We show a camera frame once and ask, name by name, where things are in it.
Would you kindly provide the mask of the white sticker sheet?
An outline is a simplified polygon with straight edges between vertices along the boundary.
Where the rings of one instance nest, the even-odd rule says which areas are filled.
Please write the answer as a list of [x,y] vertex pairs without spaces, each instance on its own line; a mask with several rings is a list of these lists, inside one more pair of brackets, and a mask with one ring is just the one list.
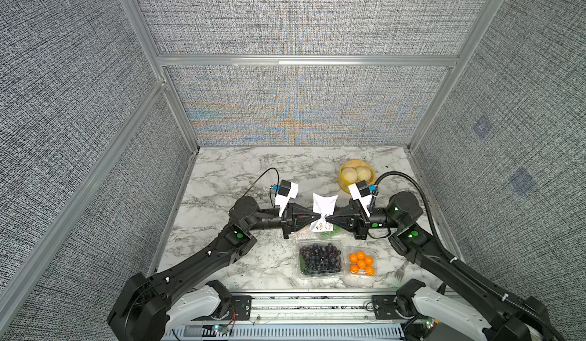
[[334,230],[334,225],[326,221],[326,217],[334,213],[338,196],[323,197],[313,194],[313,212],[318,214],[318,219],[313,222],[310,229],[313,233],[329,233]]

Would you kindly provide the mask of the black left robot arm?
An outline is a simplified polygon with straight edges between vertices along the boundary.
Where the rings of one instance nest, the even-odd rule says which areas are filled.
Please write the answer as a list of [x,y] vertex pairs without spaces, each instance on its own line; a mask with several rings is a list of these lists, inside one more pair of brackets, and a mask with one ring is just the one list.
[[250,196],[239,198],[229,220],[209,245],[181,263],[147,277],[129,278],[114,303],[107,323],[119,340],[160,340],[170,325],[168,312],[195,285],[245,256],[256,244],[251,232],[282,228],[285,238],[320,218],[308,208],[288,203],[262,209]]

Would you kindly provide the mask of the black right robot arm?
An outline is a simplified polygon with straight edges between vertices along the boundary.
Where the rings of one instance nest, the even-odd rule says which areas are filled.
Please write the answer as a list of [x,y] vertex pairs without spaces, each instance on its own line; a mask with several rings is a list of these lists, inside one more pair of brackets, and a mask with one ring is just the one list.
[[371,196],[359,197],[325,219],[357,239],[375,228],[392,230],[388,240],[397,254],[435,275],[464,300],[454,301],[422,281],[410,280],[396,292],[395,309],[401,316],[430,317],[474,340],[562,339],[543,303],[488,281],[449,252],[436,231],[421,228],[417,220],[424,209],[414,194],[399,192],[384,208],[374,208],[373,202]]

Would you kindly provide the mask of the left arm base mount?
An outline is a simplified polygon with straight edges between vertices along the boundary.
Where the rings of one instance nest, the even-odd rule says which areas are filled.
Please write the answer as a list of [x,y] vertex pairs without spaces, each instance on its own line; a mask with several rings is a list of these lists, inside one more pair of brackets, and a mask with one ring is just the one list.
[[248,321],[252,310],[253,297],[250,295],[233,295],[230,304],[224,313],[216,313],[211,316],[197,318],[197,321]]

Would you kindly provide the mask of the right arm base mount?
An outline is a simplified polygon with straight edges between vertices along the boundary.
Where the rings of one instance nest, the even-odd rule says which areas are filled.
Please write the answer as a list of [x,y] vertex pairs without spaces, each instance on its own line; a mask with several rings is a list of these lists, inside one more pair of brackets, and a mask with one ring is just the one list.
[[405,316],[400,312],[395,302],[395,295],[372,295],[372,310],[378,321],[410,320],[412,316]]

